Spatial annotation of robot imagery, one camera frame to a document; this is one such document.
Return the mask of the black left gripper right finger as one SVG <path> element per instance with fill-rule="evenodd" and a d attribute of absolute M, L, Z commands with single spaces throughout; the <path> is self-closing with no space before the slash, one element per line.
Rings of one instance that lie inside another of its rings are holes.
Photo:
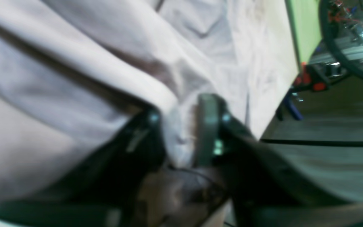
<path fill-rule="evenodd" d="M 198 97 L 196 165 L 214 167 L 238 227 L 363 227 L 363 202 L 328 192 L 251 132 L 216 94 Z"/>

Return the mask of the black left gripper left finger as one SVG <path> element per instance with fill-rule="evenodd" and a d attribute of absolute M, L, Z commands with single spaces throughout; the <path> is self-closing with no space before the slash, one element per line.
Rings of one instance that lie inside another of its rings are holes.
<path fill-rule="evenodd" d="M 155 109 L 137 114 L 106 145 L 49 187 L 0 204 L 0 221 L 26 227 L 125 227 L 144 177 L 166 151 Z"/>

